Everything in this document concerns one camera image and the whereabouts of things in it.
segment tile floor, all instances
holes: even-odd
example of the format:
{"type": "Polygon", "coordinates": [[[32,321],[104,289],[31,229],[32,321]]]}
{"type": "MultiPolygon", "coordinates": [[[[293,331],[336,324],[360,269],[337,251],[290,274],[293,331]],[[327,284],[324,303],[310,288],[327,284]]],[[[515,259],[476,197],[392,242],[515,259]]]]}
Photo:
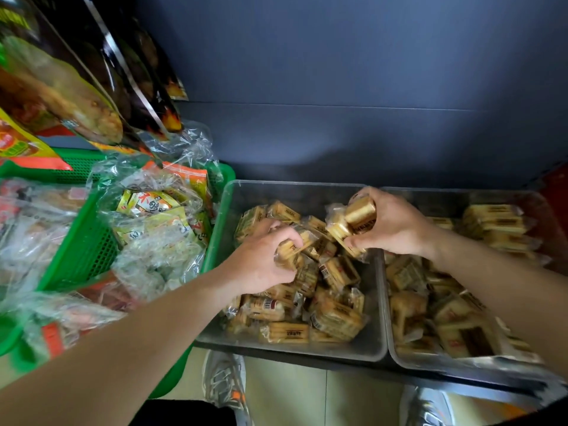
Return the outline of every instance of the tile floor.
{"type": "MultiPolygon", "coordinates": [[[[199,348],[191,351],[183,377],[165,399],[203,398],[205,353],[199,348]]],[[[401,384],[250,357],[245,364],[246,399],[256,426],[398,426],[401,384]]],[[[17,378],[9,357],[0,357],[0,388],[17,378]]],[[[457,395],[451,399],[459,426],[496,420],[485,407],[487,401],[475,404],[457,395]]]]}

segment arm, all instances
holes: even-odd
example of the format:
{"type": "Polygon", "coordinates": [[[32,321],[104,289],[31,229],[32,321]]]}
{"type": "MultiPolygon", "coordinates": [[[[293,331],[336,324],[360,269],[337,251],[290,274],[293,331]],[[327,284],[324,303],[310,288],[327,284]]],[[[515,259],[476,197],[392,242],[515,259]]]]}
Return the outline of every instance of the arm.
{"type": "Polygon", "coordinates": [[[404,199],[375,188],[361,192],[375,201],[377,223],[347,242],[432,260],[568,378],[568,278],[437,228],[404,199]]]}
{"type": "Polygon", "coordinates": [[[0,391],[5,424],[127,425],[211,319],[241,293],[259,293],[295,272],[274,252],[298,233],[263,220],[216,269],[85,336],[75,347],[0,391]]]}

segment shoe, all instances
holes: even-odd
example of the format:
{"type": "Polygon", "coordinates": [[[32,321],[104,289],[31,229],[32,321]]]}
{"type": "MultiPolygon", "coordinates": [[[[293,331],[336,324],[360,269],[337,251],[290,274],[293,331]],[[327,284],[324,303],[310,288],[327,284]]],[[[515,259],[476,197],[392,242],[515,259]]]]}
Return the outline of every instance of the shoe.
{"type": "Polygon", "coordinates": [[[229,407],[237,424],[253,425],[245,400],[246,370],[242,356],[209,350],[202,370],[205,400],[217,408],[229,407]]]}
{"type": "Polygon", "coordinates": [[[453,426],[446,394],[431,388],[405,386],[399,412],[401,426],[453,426]]]}

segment person's left hand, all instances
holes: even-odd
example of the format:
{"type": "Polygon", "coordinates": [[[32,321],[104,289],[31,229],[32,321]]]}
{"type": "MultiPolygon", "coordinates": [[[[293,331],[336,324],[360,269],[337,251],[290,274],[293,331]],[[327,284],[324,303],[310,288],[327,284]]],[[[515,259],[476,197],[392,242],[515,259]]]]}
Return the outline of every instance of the person's left hand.
{"type": "Polygon", "coordinates": [[[296,272],[274,262],[278,244],[286,239],[292,239],[298,248],[303,246],[296,230],[278,220],[265,218],[217,269],[222,278],[231,281],[236,294],[260,293],[276,284],[292,282],[296,272]]]}

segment hand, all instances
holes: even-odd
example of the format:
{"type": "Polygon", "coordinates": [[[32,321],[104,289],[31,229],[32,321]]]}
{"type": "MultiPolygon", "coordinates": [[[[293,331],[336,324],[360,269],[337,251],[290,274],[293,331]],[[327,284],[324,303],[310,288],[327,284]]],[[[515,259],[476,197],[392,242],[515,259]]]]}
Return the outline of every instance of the hand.
{"type": "Polygon", "coordinates": [[[395,254],[416,254],[428,257],[430,240],[438,229],[418,209],[401,197],[373,187],[365,187],[355,194],[369,194],[377,207],[377,222],[362,235],[349,236],[345,242],[356,248],[382,248],[395,254]]]}
{"type": "Polygon", "coordinates": [[[286,239],[292,239],[299,248],[304,244],[296,230],[278,220],[265,218],[258,223],[254,233],[218,267],[224,278],[231,281],[237,291],[235,295],[260,293],[294,280],[294,270],[279,267],[274,262],[278,244],[286,239]]]}

